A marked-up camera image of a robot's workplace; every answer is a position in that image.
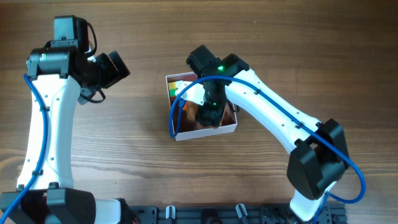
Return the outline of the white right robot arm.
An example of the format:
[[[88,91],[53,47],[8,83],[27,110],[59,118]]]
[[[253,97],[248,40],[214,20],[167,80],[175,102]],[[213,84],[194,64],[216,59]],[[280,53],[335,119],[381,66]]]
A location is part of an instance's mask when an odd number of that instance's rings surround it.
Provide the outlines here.
[[[325,201],[325,193],[349,165],[304,129],[309,128],[347,156],[342,126],[334,119],[322,123],[290,105],[235,54],[220,59],[201,45],[186,63],[198,78],[204,78],[204,92],[195,93],[199,106],[192,118],[202,126],[218,127],[230,101],[257,119],[289,154],[287,177],[295,189],[290,209],[302,221],[310,221]]]

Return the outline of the brown plush toy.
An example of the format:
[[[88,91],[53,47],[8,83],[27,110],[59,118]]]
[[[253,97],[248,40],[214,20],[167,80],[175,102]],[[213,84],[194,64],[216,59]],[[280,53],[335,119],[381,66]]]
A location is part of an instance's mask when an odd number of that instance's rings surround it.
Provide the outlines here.
[[[199,105],[190,102],[190,108],[188,113],[183,111],[182,120],[180,122],[180,130],[179,130],[180,133],[199,130],[199,129],[208,129],[208,128],[216,129],[222,126],[227,126],[236,123],[235,114],[231,111],[230,107],[226,105],[224,108],[223,119],[219,123],[219,126],[204,126],[195,120],[198,107]]]

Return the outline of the multicolour puzzle cube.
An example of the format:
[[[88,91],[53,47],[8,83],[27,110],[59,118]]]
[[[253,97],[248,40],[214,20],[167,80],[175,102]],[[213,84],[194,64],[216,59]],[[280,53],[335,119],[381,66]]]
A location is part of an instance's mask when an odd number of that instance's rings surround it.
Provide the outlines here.
[[[178,90],[179,86],[183,83],[183,80],[175,81],[175,82],[168,82],[169,88],[169,97],[174,98],[176,97],[176,91]]]

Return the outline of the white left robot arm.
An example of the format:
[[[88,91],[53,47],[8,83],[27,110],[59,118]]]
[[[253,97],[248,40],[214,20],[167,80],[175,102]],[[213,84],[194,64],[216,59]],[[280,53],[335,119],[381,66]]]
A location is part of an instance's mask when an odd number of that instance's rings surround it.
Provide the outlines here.
[[[24,80],[32,93],[27,154],[16,190],[1,194],[1,221],[15,223],[138,223],[122,198],[97,199],[74,187],[72,129],[77,105],[129,75],[117,52],[97,54],[93,26],[57,16],[54,37],[34,49]]]

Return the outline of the red toy fire truck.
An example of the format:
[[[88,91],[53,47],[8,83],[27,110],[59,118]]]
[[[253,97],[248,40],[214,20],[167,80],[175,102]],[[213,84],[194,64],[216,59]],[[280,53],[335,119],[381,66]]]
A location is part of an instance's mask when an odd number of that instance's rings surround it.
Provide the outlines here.
[[[185,104],[184,104],[184,106],[183,106],[183,111],[186,112],[186,113],[188,113],[189,108],[190,108],[190,102],[189,102],[189,101],[186,101]]]

